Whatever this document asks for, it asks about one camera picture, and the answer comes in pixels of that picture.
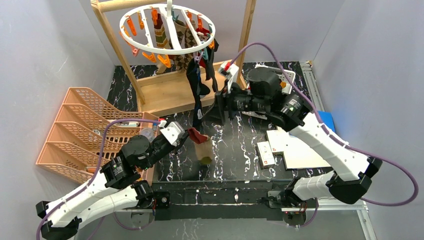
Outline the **striped sock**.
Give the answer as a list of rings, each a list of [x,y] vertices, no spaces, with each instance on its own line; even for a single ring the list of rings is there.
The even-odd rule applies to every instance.
[[[209,165],[213,160],[213,144],[208,135],[201,134],[195,129],[195,136],[189,136],[194,142],[195,154],[202,165]]]
[[[161,49],[170,49],[171,47],[160,13],[157,13],[155,21],[153,22],[153,27],[157,47]]]

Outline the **black sock with blue print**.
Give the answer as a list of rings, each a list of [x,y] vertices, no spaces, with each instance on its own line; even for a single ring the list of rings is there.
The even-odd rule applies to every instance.
[[[202,83],[200,66],[197,62],[195,62],[194,59],[192,59],[188,64],[186,69],[186,77],[194,97],[192,127],[199,131],[203,121],[201,98],[207,96],[211,90],[207,85]]]

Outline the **white round clip hanger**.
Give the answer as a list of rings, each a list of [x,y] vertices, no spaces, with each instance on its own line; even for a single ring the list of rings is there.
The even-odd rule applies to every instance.
[[[185,55],[200,50],[205,52],[207,47],[214,45],[216,26],[213,21],[202,12],[177,5],[172,0],[120,0],[105,6],[104,9],[127,10],[119,20],[119,32],[129,45],[148,54]],[[157,47],[154,30],[157,13],[161,14],[170,49]],[[185,48],[186,26],[192,31],[196,46]],[[197,28],[209,30],[210,38],[201,41]]]

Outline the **yellow-orange clothes peg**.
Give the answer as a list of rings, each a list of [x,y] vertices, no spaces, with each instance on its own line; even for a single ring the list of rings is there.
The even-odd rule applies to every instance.
[[[164,65],[166,68],[171,68],[171,60],[167,54],[158,54],[157,59]]]

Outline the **orange clothes peg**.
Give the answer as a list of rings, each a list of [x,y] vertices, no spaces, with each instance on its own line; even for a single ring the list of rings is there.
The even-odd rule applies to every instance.
[[[149,60],[150,62],[152,62],[152,63],[157,63],[157,58],[156,58],[156,56],[155,56],[155,54],[154,53],[146,53],[146,52],[142,52],[142,55],[147,59],[147,60]]]

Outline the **pink clothes peg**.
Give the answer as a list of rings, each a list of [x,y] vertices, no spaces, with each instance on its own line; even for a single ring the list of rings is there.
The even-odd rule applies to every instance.
[[[137,48],[137,47],[135,47],[135,46],[131,46],[131,52],[132,52],[132,55],[133,55],[134,57],[137,57],[137,56],[138,56],[139,51],[140,51],[140,49],[139,49],[139,48]]]

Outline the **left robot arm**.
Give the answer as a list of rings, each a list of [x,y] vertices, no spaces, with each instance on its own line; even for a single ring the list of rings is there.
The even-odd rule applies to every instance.
[[[148,170],[180,149],[188,137],[188,130],[175,122],[161,129],[153,141],[141,134],[131,137],[88,181],[60,199],[36,204],[42,219],[36,239],[68,240],[84,225],[116,210],[149,207],[155,194],[149,182],[140,179],[139,170]]]

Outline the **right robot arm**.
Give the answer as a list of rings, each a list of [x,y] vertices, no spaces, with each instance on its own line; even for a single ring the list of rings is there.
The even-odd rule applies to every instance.
[[[295,93],[284,93],[281,79],[270,69],[259,67],[250,74],[249,89],[234,82],[236,65],[224,64],[218,73],[224,87],[215,93],[210,118],[219,125],[237,112],[260,112],[275,126],[304,142],[331,167],[332,171],[313,177],[296,177],[280,194],[283,204],[294,205],[309,199],[333,197],[345,204],[356,203],[370,188],[382,161],[350,150],[324,123],[318,121],[312,105]]]

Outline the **clear paperclip jar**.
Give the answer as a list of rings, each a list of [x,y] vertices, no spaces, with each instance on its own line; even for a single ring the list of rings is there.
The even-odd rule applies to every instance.
[[[155,139],[155,132],[150,127],[143,127],[139,134],[145,136],[150,143]]]

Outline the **white perforated laundry basket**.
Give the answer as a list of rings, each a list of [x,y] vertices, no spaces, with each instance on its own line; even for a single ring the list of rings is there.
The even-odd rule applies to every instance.
[[[278,67],[272,67],[267,65],[256,64],[255,69],[265,68],[276,73],[280,79],[280,86],[283,94],[290,94],[293,90],[292,84],[295,81],[296,73],[292,70],[281,71]]]

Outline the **brown argyle sock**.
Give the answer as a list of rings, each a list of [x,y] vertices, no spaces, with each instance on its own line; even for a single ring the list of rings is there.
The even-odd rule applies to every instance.
[[[194,38],[194,35],[191,31],[191,29],[189,28],[189,26],[186,26],[186,30],[184,33],[184,47],[187,48],[191,48],[196,46],[196,40]],[[189,63],[191,62],[191,60],[193,59],[193,53],[188,53],[185,54],[183,57],[183,69],[187,70]]]

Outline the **beige sock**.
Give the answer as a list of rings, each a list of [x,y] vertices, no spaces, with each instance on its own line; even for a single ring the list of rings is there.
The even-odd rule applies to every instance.
[[[161,75],[164,73],[169,73],[172,69],[170,67],[167,67],[166,65],[164,65],[163,63],[158,63],[157,65],[157,70],[156,70],[156,74],[157,75]]]

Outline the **red sock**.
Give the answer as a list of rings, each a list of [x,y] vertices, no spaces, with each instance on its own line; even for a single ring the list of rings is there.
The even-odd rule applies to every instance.
[[[197,36],[202,42],[206,42],[210,38],[210,31],[206,28],[197,28]]]

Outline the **white flat board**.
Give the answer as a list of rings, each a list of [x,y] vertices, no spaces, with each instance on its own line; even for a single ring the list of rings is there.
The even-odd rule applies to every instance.
[[[328,168],[330,166],[306,143],[281,128],[267,130],[266,139],[272,154],[282,157],[287,170]]]

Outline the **peach mesh file organizer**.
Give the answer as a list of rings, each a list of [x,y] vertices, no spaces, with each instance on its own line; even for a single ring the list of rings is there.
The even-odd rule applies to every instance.
[[[148,112],[118,110],[88,87],[70,87],[35,164],[83,184],[93,176],[99,154],[105,164],[142,128],[152,128],[156,137],[158,120]],[[115,125],[127,121],[140,126]]]

